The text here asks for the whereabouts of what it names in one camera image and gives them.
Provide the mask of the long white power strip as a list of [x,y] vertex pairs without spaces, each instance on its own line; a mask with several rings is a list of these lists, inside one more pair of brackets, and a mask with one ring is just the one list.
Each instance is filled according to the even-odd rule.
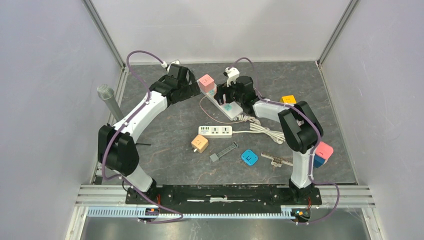
[[219,105],[218,102],[214,99],[216,88],[217,86],[215,85],[214,89],[208,92],[203,90],[200,90],[200,92],[203,93],[209,99],[209,101],[212,102],[229,120],[236,120],[237,116],[243,113],[243,109],[236,102]]

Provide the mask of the pink cube plug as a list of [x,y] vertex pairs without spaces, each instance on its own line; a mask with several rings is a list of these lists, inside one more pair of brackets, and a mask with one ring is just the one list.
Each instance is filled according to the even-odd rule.
[[215,80],[209,75],[205,74],[197,80],[198,86],[203,93],[209,93],[216,88]]

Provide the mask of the yellow cube plug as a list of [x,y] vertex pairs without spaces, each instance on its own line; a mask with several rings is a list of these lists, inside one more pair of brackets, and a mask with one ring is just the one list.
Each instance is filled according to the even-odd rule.
[[294,105],[297,103],[297,100],[294,95],[285,95],[280,98],[279,102],[283,104]]

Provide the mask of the small white power strip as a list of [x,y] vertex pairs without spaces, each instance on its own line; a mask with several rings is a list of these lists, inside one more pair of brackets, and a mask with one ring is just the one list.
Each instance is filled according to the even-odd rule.
[[231,138],[233,136],[233,128],[230,125],[218,126],[199,126],[198,134],[206,139],[223,139]]

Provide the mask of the beige dragon plug adapter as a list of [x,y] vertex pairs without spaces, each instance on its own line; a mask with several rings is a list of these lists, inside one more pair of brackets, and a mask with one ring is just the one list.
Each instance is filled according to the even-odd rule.
[[205,149],[209,146],[209,141],[203,135],[198,134],[191,141],[192,151],[194,153],[203,153]]

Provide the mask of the blue plug adapter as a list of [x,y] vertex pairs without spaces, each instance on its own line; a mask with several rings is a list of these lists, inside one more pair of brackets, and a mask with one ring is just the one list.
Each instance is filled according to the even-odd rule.
[[251,149],[245,150],[240,158],[248,166],[253,166],[258,161],[258,156]]

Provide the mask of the pink and blue block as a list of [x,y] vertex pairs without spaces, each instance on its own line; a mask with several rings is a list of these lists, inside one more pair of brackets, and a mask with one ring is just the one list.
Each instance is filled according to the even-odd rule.
[[334,153],[333,147],[323,141],[319,143],[319,145],[317,146],[315,150],[315,155],[324,160],[328,160],[333,153]]

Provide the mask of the dark blue cube socket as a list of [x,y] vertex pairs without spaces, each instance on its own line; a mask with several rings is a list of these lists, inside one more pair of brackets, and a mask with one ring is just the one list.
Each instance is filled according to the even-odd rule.
[[315,155],[313,158],[313,167],[314,168],[320,168],[322,165],[324,165],[327,162],[326,158],[323,158],[319,155]]

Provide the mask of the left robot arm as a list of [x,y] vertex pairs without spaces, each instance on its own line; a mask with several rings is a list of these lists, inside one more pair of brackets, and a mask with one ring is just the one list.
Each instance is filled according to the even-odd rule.
[[138,189],[138,197],[145,204],[153,203],[157,190],[154,179],[140,166],[136,146],[143,131],[169,106],[200,94],[194,73],[188,67],[171,63],[167,73],[155,81],[141,102],[114,125],[103,125],[98,131],[98,162],[104,175],[106,169],[115,172]]

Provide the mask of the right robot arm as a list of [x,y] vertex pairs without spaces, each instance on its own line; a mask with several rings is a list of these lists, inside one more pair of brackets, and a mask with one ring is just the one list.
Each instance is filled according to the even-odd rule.
[[250,76],[239,76],[230,84],[216,87],[214,99],[219,105],[237,102],[243,112],[257,118],[280,123],[287,145],[293,152],[293,168],[289,180],[289,199],[302,204],[309,198],[313,184],[313,158],[324,134],[310,105],[304,101],[287,104],[264,98],[254,88]]

